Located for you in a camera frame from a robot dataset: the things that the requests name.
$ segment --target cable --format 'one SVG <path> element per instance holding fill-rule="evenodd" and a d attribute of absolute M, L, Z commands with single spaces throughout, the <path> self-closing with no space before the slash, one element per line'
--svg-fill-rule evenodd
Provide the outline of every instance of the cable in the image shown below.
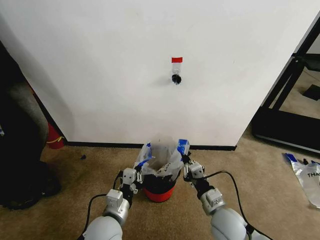
<path fill-rule="evenodd" d="M 95 195 L 94 197 L 91 198 L 90 202 L 89 202 L 89 206 L 88 206 L 88 212 L 86 214 L 86 221 L 85 221 L 85 226 L 84 229 L 82 231 L 82 234 L 84 234 L 84 232 L 87 230 L 88 225 L 89 225 L 89 219 L 90 219 L 90 210 L 91 210 L 91 204 L 93 202 L 94 199 L 99 198 L 99 197 L 105 197 L 107 194 L 103 193 L 103 194 L 98 194 Z"/>
<path fill-rule="evenodd" d="M 240 196 L 239 196 L 239 190 L 238 190 L 238 187 L 237 187 L 236 180 L 235 180 L 234 176 L 232 176 L 232 174 L 231 174 L 230 172 L 225 171 L 225 170 L 221 170 L 221 171 L 217 171 L 217 172 L 215 172 L 215 173 L 212 173 L 212 174 L 210 174 L 210 175 L 208 175 L 208 176 L 204 176 L 204 177 L 200 177 L 200 178 L 194 178 L 194 177 L 192 177 L 192 179 L 193 179 L 193 180 L 205 180 L 205 179 L 211 178 L 211 177 L 213 177 L 213 176 L 215 176 L 215 175 L 218 175 L 218 174 L 228 174 L 228 175 L 230 176 L 230 178 L 232 179 L 233 185 L 234 185 L 234 188 L 235 188 L 235 192 L 236 192 L 236 196 L 237 196 L 237 198 L 238 198 L 238 204 L 239 204 L 240 212 L 241 212 L 241 215 L 242 215 L 244 221 L 249 225 L 249 227 L 252 227 L 254 230 L 256 230 L 256 231 L 257 231 L 258 233 L 260 233 L 261 235 L 269 238 L 270 240 L 273 240 L 271 237 L 269 237 L 268 235 L 266 235 L 266 234 L 264 234 L 263 232 L 259 231 L 258 229 L 256 229 L 254 226 L 252 226 L 252 225 L 248 222 L 248 220 L 247 220 L 247 218 L 246 218 L 246 216 L 245 216 L 245 213 L 244 213 L 244 211 L 243 211 L 243 209 L 242 209 L 242 206 L 241 206 Z"/>
<path fill-rule="evenodd" d="M 113 182 L 113 189 L 116 189 L 116 184 L 117 184 L 117 180 L 118 180 L 118 178 L 122 175 L 122 173 L 123 173 L 123 171 L 119 171 L 119 173 L 117 174 L 117 176 L 115 177 L 115 179 L 114 179 L 114 182 Z"/>

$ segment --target white plastic bag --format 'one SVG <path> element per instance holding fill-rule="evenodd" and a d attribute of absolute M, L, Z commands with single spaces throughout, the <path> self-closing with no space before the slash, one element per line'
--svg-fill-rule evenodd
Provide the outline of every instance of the white plastic bag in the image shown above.
<path fill-rule="evenodd" d="M 189 147 L 189 142 L 184 139 L 179 139 L 177 143 L 168 137 L 156 138 L 143 145 L 134 167 L 141 166 L 142 175 L 172 175 L 171 179 L 174 180 L 183 167 L 181 155 L 187 154 Z"/>
<path fill-rule="evenodd" d="M 290 160 L 292 169 L 309 202 L 320 209 L 320 164 L 311 161 L 311 163 L 304 165 L 290 153 L 286 153 L 285 156 Z"/>

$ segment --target red tape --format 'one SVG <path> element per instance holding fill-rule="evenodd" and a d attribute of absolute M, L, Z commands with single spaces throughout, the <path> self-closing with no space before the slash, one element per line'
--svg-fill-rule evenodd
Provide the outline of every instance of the red tape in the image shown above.
<path fill-rule="evenodd" d="M 172 57 L 171 63 L 182 63 L 182 57 Z"/>

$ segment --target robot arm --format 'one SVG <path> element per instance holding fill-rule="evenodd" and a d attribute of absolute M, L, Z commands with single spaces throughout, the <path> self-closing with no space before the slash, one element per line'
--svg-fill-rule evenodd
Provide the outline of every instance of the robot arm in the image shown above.
<path fill-rule="evenodd" d="M 193 161 L 187 155 L 182 156 L 183 179 L 189 182 L 197 191 L 197 197 L 202 208 L 211 218 L 211 233 L 216 240 L 244 240 L 248 234 L 252 240 L 269 240 L 260 234 L 242 216 L 231 208 L 225 208 L 226 203 L 221 192 L 211 186 L 205 177 L 205 167 Z"/>
<path fill-rule="evenodd" d="M 102 216 L 93 220 L 83 233 L 85 240 L 121 240 L 122 226 L 128 217 L 133 195 L 143 183 L 141 168 L 126 168 L 122 172 L 119 190 L 110 189 Z"/>
<path fill-rule="evenodd" d="M 187 155 L 182 156 L 183 179 L 197 191 L 204 212 L 211 216 L 211 232 L 216 240 L 269 240 L 254 229 L 236 211 L 226 208 L 221 192 L 209 184 L 205 167 Z M 119 190 L 111 189 L 106 195 L 107 206 L 83 233 L 85 240 L 121 240 L 122 226 L 128 217 L 133 195 L 142 187 L 141 167 L 126 168 L 122 172 Z"/>

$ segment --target red bucket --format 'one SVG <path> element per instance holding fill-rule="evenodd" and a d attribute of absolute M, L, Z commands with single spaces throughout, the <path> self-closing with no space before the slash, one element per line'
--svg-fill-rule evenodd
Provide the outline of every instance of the red bucket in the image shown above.
<path fill-rule="evenodd" d="M 171 181 L 171 175 L 165 177 L 156 177 L 155 175 L 145 175 L 143 179 L 143 192 L 153 202 L 162 203 L 167 201 L 176 187 L 176 181 Z"/>
<path fill-rule="evenodd" d="M 46 144 L 51 149 L 62 148 L 65 145 L 63 137 L 59 135 L 59 133 L 55 130 L 55 128 L 50 123 L 48 123 L 48 127 L 49 127 L 49 134 L 46 140 Z"/>
<path fill-rule="evenodd" d="M 173 188 L 171 188 L 169 191 L 167 191 L 165 193 L 152 193 L 144 187 L 143 192 L 145 193 L 147 198 L 150 199 L 151 201 L 156 202 L 156 203 L 162 203 L 162 202 L 167 201 L 171 197 L 172 193 L 174 192 L 175 187 L 176 186 L 173 186 Z"/>

